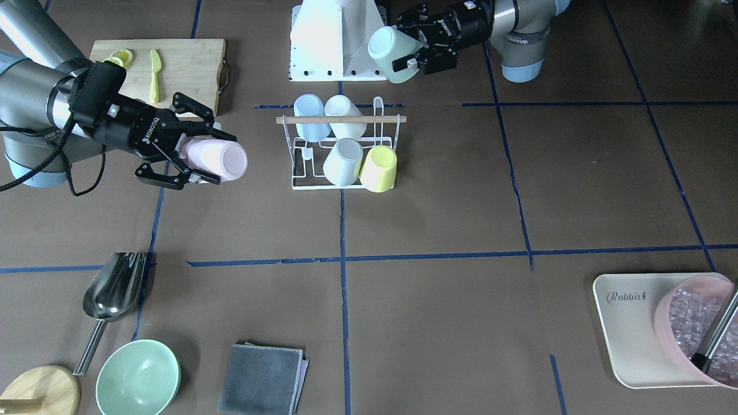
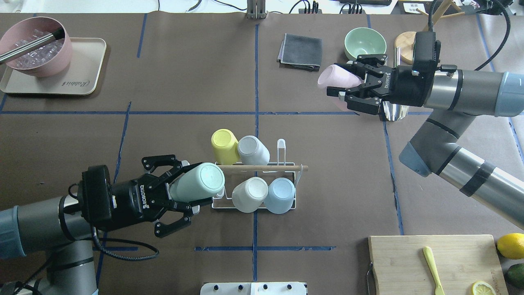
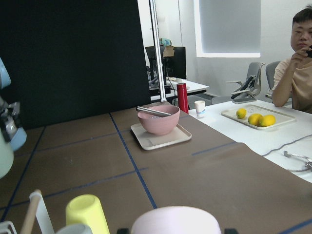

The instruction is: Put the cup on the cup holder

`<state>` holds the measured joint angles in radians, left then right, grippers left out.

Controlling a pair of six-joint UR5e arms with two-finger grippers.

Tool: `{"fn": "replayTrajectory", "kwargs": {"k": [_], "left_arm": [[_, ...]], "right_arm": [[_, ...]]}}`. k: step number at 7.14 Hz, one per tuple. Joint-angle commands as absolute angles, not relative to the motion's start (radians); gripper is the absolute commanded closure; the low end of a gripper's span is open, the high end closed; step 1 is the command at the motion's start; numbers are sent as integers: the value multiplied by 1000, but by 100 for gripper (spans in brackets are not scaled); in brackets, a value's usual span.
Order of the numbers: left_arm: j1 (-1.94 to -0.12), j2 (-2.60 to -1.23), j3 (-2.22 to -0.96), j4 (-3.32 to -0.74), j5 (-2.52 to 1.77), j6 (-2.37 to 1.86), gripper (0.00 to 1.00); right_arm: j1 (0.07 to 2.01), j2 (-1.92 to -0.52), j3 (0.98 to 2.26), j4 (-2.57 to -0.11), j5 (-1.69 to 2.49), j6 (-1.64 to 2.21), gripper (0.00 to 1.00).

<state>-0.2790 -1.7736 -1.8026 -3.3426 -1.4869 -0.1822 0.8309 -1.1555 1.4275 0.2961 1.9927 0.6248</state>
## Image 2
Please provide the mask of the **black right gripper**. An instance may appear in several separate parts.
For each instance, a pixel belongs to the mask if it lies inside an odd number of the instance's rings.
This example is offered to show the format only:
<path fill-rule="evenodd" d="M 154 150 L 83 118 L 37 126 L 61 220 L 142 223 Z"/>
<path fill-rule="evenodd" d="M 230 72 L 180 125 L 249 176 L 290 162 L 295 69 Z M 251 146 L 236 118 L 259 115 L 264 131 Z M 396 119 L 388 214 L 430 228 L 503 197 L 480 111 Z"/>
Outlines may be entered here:
<path fill-rule="evenodd" d="M 386 54 L 364 54 L 340 64 L 349 72 L 349 84 L 361 85 L 352 88 L 328 86 L 326 94 L 335 97 L 335 103 L 341 109 L 371 115 L 379 114 L 382 101 L 422 107 L 434 85 L 434 70 L 413 75 L 412 66 L 391 68 L 385 66 L 386 61 Z"/>

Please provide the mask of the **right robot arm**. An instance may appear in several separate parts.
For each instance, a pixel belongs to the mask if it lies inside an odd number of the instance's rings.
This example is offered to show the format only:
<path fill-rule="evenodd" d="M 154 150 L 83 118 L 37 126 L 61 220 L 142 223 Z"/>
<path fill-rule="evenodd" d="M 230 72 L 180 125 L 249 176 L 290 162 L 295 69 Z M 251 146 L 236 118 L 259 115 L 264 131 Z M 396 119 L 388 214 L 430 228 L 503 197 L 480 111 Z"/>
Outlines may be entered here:
<path fill-rule="evenodd" d="M 523 111 L 523 75 L 461 70 L 434 61 L 392 68 L 377 55 L 335 68 L 348 73 L 351 82 L 326 82 L 326 93 L 350 110 L 376 115 L 385 101 L 431 108 L 399 161 L 423 177 L 440 176 L 523 227 L 523 181 L 458 144 L 478 116 L 513 117 Z"/>

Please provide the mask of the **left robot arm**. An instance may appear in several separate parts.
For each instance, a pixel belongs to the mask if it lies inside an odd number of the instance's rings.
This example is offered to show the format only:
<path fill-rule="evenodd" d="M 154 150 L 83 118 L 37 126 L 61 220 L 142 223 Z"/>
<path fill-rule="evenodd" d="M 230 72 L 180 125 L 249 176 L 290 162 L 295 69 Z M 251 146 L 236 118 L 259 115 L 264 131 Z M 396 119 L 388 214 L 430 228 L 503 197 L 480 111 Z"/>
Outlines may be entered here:
<path fill-rule="evenodd" d="M 2 284 L 2 295 L 97 295 L 93 248 L 125 261 L 159 256 L 122 256 L 102 246 L 99 231 L 109 232 L 142 222 L 155 223 L 155 236 L 166 237 L 191 224 L 211 197 L 195 193 L 195 200 L 175 200 L 170 184 L 204 167 L 185 165 L 175 155 L 142 158 L 146 173 L 137 179 L 112 184 L 107 166 L 91 166 L 77 183 L 77 196 L 67 195 L 1 212 L 2 260 L 45 251 L 47 260 L 25 282 Z"/>

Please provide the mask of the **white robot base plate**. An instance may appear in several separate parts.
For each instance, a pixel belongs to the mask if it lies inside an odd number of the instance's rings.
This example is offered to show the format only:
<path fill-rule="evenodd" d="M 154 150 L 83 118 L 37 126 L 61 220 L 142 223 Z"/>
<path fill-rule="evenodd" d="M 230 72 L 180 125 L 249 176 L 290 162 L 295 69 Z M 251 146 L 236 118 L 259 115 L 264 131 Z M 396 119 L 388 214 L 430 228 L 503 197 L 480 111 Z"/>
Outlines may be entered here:
<path fill-rule="evenodd" d="M 307 284 L 285 282 L 212 282 L 205 283 L 201 295 L 307 295 Z"/>

